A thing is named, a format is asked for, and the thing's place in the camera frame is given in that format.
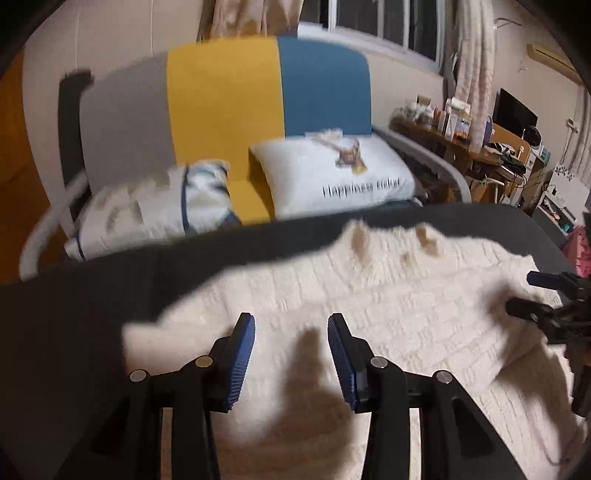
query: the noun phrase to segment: pillow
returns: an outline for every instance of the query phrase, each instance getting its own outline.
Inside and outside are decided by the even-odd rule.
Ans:
[[[199,161],[105,187],[82,213],[78,233],[65,246],[68,256],[86,260],[240,223],[226,188],[228,168],[222,161]]]
[[[278,219],[408,200],[417,187],[400,156],[377,135],[327,131],[271,140],[251,151],[267,177]]]

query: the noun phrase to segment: black screen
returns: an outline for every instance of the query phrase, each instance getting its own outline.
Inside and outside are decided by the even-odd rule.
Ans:
[[[525,127],[536,126],[538,117],[506,90],[496,96],[492,121],[521,138]]]

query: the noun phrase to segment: air conditioner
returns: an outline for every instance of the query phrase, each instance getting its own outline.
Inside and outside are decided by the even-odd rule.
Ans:
[[[573,64],[567,58],[557,54],[556,52],[548,50],[546,47],[543,47],[537,43],[530,43],[527,45],[527,54],[532,60],[538,61],[542,65],[550,67],[578,85],[583,84],[581,77],[574,69]]]

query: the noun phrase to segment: red fabric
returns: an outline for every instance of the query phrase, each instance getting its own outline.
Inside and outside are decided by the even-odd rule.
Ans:
[[[562,253],[574,267],[577,275],[588,277],[591,275],[591,248],[587,241],[584,225],[577,225],[562,247]]]

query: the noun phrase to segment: beige curtain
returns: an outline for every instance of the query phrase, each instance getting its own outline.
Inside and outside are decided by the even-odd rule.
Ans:
[[[211,29],[205,36],[276,35],[295,30],[302,4],[303,0],[215,0]]]
[[[480,151],[490,115],[495,70],[495,33],[491,0],[459,0],[456,28],[458,71],[455,97],[472,109],[470,149]]]
[[[591,97],[581,85],[574,121],[579,133],[572,133],[563,165],[586,187],[591,188]]]

